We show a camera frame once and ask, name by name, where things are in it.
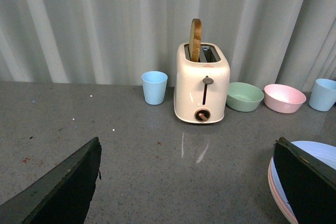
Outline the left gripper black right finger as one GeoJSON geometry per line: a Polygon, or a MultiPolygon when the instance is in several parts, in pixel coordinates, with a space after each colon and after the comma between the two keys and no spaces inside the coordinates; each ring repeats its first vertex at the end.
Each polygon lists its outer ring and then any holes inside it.
{"type": "Polygon", "coordinates": [[[335,223],[335,169],[281,137],[274,164],[299,223],[335,223]]]}

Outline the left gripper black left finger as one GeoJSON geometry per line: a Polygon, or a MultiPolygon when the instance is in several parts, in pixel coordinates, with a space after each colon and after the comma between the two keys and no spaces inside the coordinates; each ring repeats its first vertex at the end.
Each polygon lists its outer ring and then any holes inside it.
{"type": "Polygon", "coordinates": [[[100,176],[102,147],[90,140],[1,205],[1,223],[84,223],[100,176]]]}

